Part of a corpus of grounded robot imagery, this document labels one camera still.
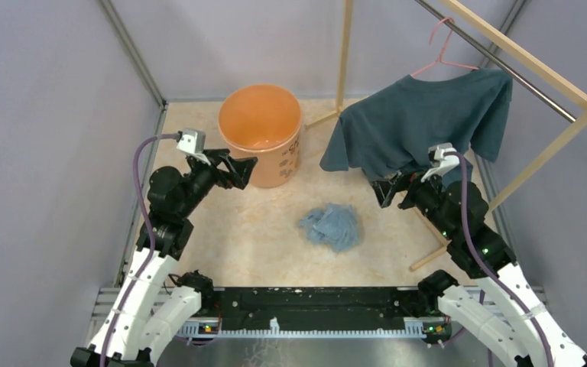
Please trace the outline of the orange trash bin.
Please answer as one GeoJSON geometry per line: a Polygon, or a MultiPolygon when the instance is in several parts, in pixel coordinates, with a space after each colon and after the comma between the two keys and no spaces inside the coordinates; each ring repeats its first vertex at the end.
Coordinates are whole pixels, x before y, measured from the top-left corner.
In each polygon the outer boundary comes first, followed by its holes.
{"type": "Polygon", "coordinates": [[[249,183],[279,187],[300,165],[303,114],[296,96],[272,84],[234,91],[218,114],[218,130],[234,158],[256,157],[249,183]]]}

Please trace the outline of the blue plastic trash bag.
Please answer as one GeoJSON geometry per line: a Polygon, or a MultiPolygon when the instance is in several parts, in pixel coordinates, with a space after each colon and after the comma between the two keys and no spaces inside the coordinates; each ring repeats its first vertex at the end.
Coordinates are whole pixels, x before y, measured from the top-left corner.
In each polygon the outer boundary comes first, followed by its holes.
{"type": "Polygon", "coordinates": [[[361,242],[358,218],[352,205],[327,203],[311,209],[297,222],[306,239],[314,245],[327,245],[344,252],[361,242]]]}

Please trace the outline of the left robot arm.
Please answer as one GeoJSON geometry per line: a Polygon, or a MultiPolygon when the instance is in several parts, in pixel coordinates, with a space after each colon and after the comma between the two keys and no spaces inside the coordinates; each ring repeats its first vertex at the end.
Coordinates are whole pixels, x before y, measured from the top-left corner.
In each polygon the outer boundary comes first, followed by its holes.
{"type": "Polygon", "coordinates": [[[205,149],[186,161],[187,173],[164,166],[151,175],[150,207],[125,281],[98,333],[75,348],[71,366],[155,366],[189,318],[213,309],[212,281],[198,271],[181,275],[167,301],[153,306],[193,232],[190,215],[213,187],[245,189],[258,159],[205,149]]]}

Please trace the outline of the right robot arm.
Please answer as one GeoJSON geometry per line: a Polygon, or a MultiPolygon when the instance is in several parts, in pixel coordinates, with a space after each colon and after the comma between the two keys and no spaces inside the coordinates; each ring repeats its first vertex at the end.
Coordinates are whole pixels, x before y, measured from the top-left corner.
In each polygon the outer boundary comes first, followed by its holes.
{"type": "Polygon", "coordinates": [[[484,222],[488,210],[477,186],[464,179],[397,174],[371,182],[380,207],[405,194],[401,209],[418,209],[443,237],[451,260],[500,310],[495,316],[445,271],[424,278],[417,295],[428,315],[443,313],[474,335],[505,366],[587,366],[587,352],[573,342],[528,284],[503,238],[484,222]]]}

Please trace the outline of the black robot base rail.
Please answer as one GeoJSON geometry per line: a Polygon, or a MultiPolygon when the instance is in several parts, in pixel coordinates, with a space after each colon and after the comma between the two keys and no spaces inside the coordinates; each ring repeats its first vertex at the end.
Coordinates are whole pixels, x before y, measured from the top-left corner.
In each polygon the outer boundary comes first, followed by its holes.
{"type": "Polygon", "coordinates": [[[412,287],[216,288],[177,331],[218,339],[420,339],[444,343],[452,324],[412,287]]]}

